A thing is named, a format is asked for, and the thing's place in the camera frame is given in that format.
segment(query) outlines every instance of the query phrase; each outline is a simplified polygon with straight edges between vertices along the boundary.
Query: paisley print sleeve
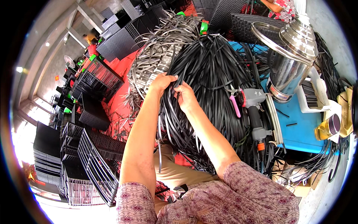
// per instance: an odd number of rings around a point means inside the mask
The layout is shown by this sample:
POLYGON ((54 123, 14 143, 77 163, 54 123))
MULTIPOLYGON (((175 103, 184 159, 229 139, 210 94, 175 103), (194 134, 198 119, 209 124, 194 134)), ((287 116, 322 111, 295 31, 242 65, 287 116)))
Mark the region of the paisley print sleeve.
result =
POLYGON ((117 191, 116 223, 156 223, 154 200, 146 186, 136 182, 121 184, 117 191))
POLYGON ((224 172, 224 182, 251 202, 276 213, 282 223, 298 221, 296 196, 246 163, 238 161, 228 165, 224 172))

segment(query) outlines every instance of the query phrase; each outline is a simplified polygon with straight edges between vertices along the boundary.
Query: pink handle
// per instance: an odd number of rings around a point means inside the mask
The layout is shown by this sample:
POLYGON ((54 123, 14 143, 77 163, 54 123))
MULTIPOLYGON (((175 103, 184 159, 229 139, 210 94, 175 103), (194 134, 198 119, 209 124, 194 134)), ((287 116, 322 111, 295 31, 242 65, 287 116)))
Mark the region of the pink handle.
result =
POLYGON ((235 97, 233 95, 230 96, 230 100, 232 101, 232 104, 234 105, 234 109, 235 109, 235 112, 236 112, 236 116, 238 118, 241 117, 241 114, 240 114, 240 111, 239 111, 239 108, 237 107, 237 103, 236 103, 236 100, 235 100, 235 97))

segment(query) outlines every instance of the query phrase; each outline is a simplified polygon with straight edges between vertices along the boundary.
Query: tan pants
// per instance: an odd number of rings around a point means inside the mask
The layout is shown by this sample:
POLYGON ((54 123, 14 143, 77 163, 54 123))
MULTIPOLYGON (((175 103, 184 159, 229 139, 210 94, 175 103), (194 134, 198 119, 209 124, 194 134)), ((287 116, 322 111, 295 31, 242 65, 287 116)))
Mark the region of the tan pants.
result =
MULTIPOLYGON (((186 184, 187 186, 200 182, 217 180, 217 175, 211 175, 207 172, 196 171, 185 166, 175 164, 172 148, 168 144, 161 146, 161 173, 159 173, 159 150, 154 153, 154 167, 156 179, 163 182, 172 191, 175 187, 186 184)), ((155 212, 168 204, 166 201, 154 200, 155 212)))

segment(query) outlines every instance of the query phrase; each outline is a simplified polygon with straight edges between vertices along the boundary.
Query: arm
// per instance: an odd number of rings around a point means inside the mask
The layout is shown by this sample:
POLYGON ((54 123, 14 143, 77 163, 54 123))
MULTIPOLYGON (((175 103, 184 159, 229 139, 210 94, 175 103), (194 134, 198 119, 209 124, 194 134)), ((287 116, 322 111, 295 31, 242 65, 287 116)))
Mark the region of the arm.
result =
POLYGON ((235 161, 240 161, 236 152, 226 138, 213 126, 204 111, 199 106, 192 88, 183 82, 175 88, 180 92, 178 102, 186 114, 190 124, 200 139, 205 152, 213 163, 218 176, 223 179, 226 167, 235 161))
POLYGON ((120 184, 141 183, 149 189, 153 198, 156 183, 153 151, 159 102, 164 89, 177 78, 177 76, 166 76, 166 73, 162 73, 152 82, 124 149, 120 184))
POLYGON ((282 11, 282 7, 274 4, 273 0, 261 0, 262 3, 265 4, 270 10, 274 11, 275 13, 280 13, 282 11))

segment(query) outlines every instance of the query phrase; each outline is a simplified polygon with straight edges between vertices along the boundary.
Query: stainless steel lid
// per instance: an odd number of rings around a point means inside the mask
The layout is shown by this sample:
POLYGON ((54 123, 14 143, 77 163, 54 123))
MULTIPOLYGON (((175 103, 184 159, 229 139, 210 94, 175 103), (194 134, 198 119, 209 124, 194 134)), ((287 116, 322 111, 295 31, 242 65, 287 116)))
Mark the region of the stainless steel lid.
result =
POLYGON ((293 52, 314 61, 318 55, 316 37, 307 14, 297 14, 296 20, 281 28, 281 40, 293 52))

